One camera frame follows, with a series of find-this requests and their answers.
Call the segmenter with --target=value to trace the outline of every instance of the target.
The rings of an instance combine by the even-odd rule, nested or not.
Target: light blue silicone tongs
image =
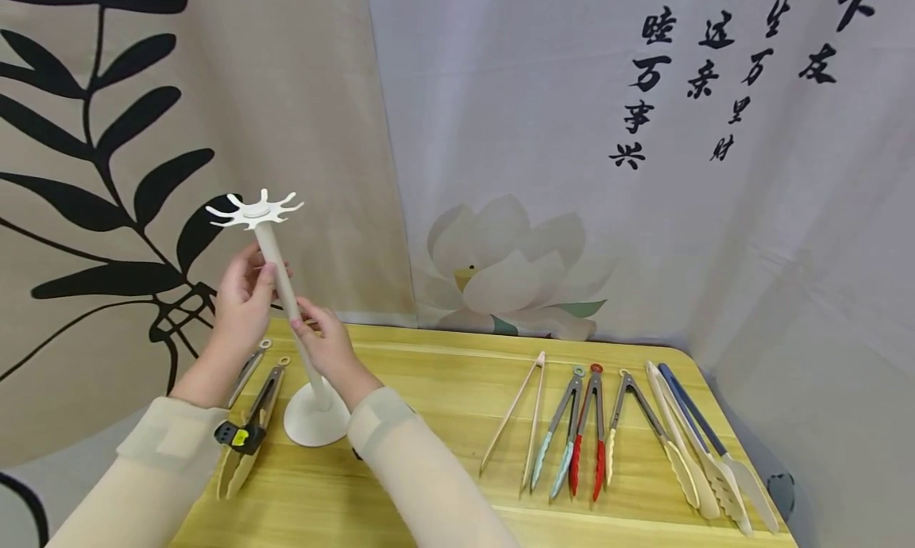
[[[559,494],[559,489],[562,488],[562,480],[565,480],[566,475],[568,475],[569,465],[572,463],[574,438],[576,438],[578,432],[578,416],[581,411],[579,402],[582,397],[582,378],[584,378],[584,375],[585,370],[583,368],[576,367],[572,369],[572,379],[566,387],[566,393],[562,396],[562,401],[559,402],[559,408],[556,409],[556,413],[553,415],[553,421],[550,422],[546,437],[543,438],[543,444],[540,446],[540,453],[537,453],[537,461],[534,464],[534,476],[531,478],[531,492],[534,492],[534,488],[537,486],[537,480],[539,480],[540,472],[543,469],[543,459],[546,458],[546,450],[550,447],[550,441],[553,440],[553,434],[556,432],[556,429],[559,428],[559,422],[562,420],[562,412],[566,410],[566,405],[568,405],[569,400],[571,399],[572,411],[569,414],[566,449],[562,451],[562,459],[559,462],[559,471],[556,473],[556,480],[554,481],[553,489],[550,492],[550,499],[555,499],[556,495]]]

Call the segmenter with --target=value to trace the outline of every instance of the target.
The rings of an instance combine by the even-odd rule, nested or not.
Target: left hand
[[[276,268],[264,262],[257,242],[229,263],[216,295],[216,323],[210,347],[239,367],[264,337],[270,322],[270,303],[276,299]]]

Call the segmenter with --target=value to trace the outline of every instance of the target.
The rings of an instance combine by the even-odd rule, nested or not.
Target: chinese calligraphy
[[[766,32],[766,37],[772,37],[778,34],[778,24],[782,23],[782,14],[788,12],[791,7],[788,5],[788,0],[775,0],[775,4],[772,5],[772,9],[769,11],[769,16],[766,17],[766,24],[769,25],[769,31]]]
[[[651,88],[654,88],[658,84],[658,81],[661,80],[661,74],[658,73],[654,66],[658,63],[668,64],[672,61],[668,56],[655,56],[654,58],[646,58],[644,60],[633,60],[632,63],[639,70],[644,70],[642,74],[639,74],[639,78],[636,80],[636,83],[631,83],[630,87],[638,86],[642,91],[650,91]]]
[[[670,32],[674,30],[674,24],[677,19],[673,17],[668,6],[664,6],[664,11],[660,16],[649,16],[645,18],[645,24],[642,26],[642,37],[647,39],[649,46],[655,42],[664,42],[669,44],[673,42],[670,39]]]
[[[731,145],[734,144],[734,133],[731,133],[730,137],[725,140],[723,137],[718,140],[718,145],[715,145],[715,152],[712,152],[712,158],[709,161],[724,161],[724,157],[727,156],[728,150],[731,148]]]
[[[692,97],[694,100],[697,100],[702,95],[711,95],[712,90],[707,87],[708,83],[712,79],[718,79],[720,76],[714,71],[715,62],[711,60],[705,61],[705,66],[699,68],[699,77],[689,79],[689,84],[693,86],[693,89],[686,92],[686,97]]]
[[[833,78],[828,73],[825,73],[826,68],[825,60],[827,58],[832,58],[836,54],[836,50],[830,46],[829,43],[823,44],[823,49],[820,50],[818,54],[811,54],[810,65],[806,68],[803,68],[803,71],[798,74],[799,78],[814,79],[817,83],[836,83],[836,78]]]
[[[870,6],[863,6],[863,1],[865,0],[839,0],[839,6],[842,6],[845,2],[850,2],[850,4],[848,5],[848,8],[845,9],[842,20],[839,21],[839,28],[836,30],[837,32],[844,30],[845,26],[847,26],[848,23],[852,21],[852,18],[858,12],[865,14],[865,17],[874,16],[874,8]]]
[[[877,13],[877,10],[874,10],[873,6],[865,5],[863,4],[863,1],[865,0],[839,0],[839,6],[848,4],[848,7],[845,8],[845,12],[839,20],[839,26],[836,29],[837,32],[841,32],[847,28],[848,24],[851,23],[852,18],[855,17],[855,14],[861,13],[865,17],[872,17]],[[808,56],[810,58],[810,64],[808,64],[806,68],[803,68],[803,71],[798,74],[798,77],[813,79],[814,81],[817,81],[817,83],[836,83],[836,78],[825,72],[827,65],[826,59],[832,58],[835,54],[835,48],[829,43],[823,44],[823,48],[820,49],[819,53]]]
[[[753,62],[753,67],[749,68],[747,77],[742,79],[740,83],[745,83],[748,86],[753,85],[753,83],[759,78],[759,74],[763,73],[763,58],[765,58],[765,56],[771,56],[773,53],[775,53],[774,49],[766,48],[758,54],[749,56],[749,60]]]
[[[745,110],[747,108],[747,105],[749,105],[749,96],[742,98],[742,100],[738,100],[738,101],[734,102],[734,117],[731,118],[731,120],[728,122],[728,125],[734,125],[734,123],[741,122],[743,120],[740,117],[740,114],[743,112],[743,110]],[[732,137],[731,143],[733,143],[734,135],[731,135],[731,137]]]
[[[626,129],[628,132],[635,134],[639,131],[641,125],[649,122],[648,111],[654,109],[654,105],[646,104],[645,100],[639,100],[638,105],[625,105],[625,108],[630,113],[630,116],[626,117],[624,122],[631,123]]]
[[[705,39],[699,42],[700,46],[722,49],[734,43],[733,39],[728,38],[728,32],[724,31],[724,26],[731,20],[731,13],[722,10],[721,17],[721,22],[717,24],[712,24],[711,20],[705,20]]]
[[[642,151],[642,144],[640,144],[640,143],[636,143],[634,145],[626,145],[626,149],[624,149],[623,145],[617,145],[616,151],[619,151],[620,154],[610,156],[610,158],[615,159],[616,167],[619,167],[621,164],[624,163],[624,161],[626,161],[628,163],[628,165],[630,165],[630,167],[632,167],[632,170],[634,171],[639,168],[639,164],[636,163],[636,161],[645,160],[644,155],[639,155],[639,151]]]

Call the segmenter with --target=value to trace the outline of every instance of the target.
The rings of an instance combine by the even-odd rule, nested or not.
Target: wooden table
[[[541,350],[546,350],[547,367],[537,446],[573,365],[597,362],[604,366],[604,420],[609,423],[619,368],[630,369],[654,404],[644,372],[644,362],[651,360],[669,364],[733,456],[747,460],[697,366],[675,349],[378,326],[351,326],[349,331],[363,362],[423,416],[475,478],[489,439]],[[347,440],[309,450],[294,445],[285,435],[283,410],[307,378],[284,322],[273,321],[268,336],[275,345],[234,409],[238,421],[239,411],[251,405],[269,369],[283,355],[293,357],[258,464],[235,500],[217,501],[215,480],[211,481],[172,545],[414,546],[391,500],[368,466],[354,457]],[[756,511],[751,511],[756,534],[750,538],[742,536],[726,517],[711,523],[702,519],[686,504],[670,464],[632,397],[626,398],[616,435],[612,486],[600,494],[596,504],[589,502],[595,469],[593,408],[585,432],[579,484],[583,490],[578,498],[571,500],[564,489],[552,504],[547,502],[562,449],[558,443],[547,454],[535,494],[520,495],[535,393],[536,379],[525,391],[486,472],[477,478],[522,546],[796,546],[784,524],[781,534],[770,534]],[[559,433],[565,435],[565,423],[560,424]]]

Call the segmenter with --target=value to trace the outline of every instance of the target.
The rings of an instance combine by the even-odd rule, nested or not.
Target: right hand
[[[295,335],[299,336],[311,362],[318,373],[329,378],[331,382],[345,375],[348,369],[360,366],[361,363],[349,341],[349,332],[333,310],[315,306],[306,297],[296,297],[301,318],[290,321]]]

